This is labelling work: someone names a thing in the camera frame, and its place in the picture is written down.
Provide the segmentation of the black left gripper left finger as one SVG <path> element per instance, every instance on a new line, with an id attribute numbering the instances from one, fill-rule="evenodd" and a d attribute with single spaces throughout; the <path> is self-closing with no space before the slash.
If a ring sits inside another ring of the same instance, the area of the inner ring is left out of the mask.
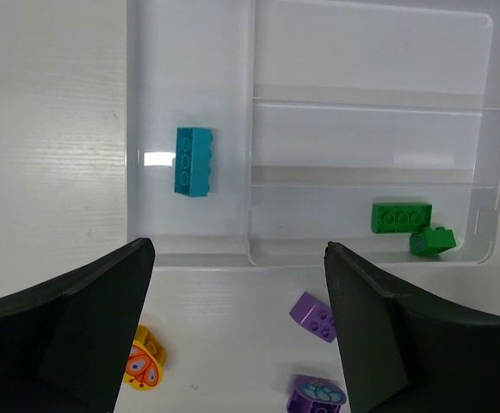
<path id="1" fill-rule="evenodd" d="M 0 412 L 111 412 L 155 261 L 138 238 L 0 298 Z"/>

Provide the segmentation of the small green lego brick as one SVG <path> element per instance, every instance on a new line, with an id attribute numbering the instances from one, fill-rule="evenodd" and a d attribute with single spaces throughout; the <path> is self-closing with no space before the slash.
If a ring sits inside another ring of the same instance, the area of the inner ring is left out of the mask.
<path id="1" fill-rule="evenodd" d="M 410 252 L 414 256 L 438 256 L 457 246 L 452 230 L 427 227 L 410 236 Z"/>

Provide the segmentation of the teal long lego brick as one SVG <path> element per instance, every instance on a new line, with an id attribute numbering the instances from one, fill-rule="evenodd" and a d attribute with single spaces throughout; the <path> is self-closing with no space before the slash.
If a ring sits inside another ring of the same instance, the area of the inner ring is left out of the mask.
<path id="1" fill-rule="evenodd" d="M 213 131 L 203 127 L 176 129 L 174 191 L 191 198 L 210 191 Z"/>

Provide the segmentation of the green long lego brick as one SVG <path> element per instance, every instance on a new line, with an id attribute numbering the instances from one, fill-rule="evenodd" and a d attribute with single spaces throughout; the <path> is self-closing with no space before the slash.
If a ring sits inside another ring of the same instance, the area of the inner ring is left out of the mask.
<path id="1" fill-rule="evenodd" d="M 433 206 L 429 203 L 373 203 L 374 234 L 412 233 L 429 227 Z"/>

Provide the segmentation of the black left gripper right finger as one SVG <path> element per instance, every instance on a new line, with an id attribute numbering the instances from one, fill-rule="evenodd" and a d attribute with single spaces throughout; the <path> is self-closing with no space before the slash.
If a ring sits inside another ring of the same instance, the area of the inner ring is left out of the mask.
<path id="1" fill-rule="evenodd" d="M 324 270 L 354 412 L 500 412 L 500 316 L 331 242 Z"/>

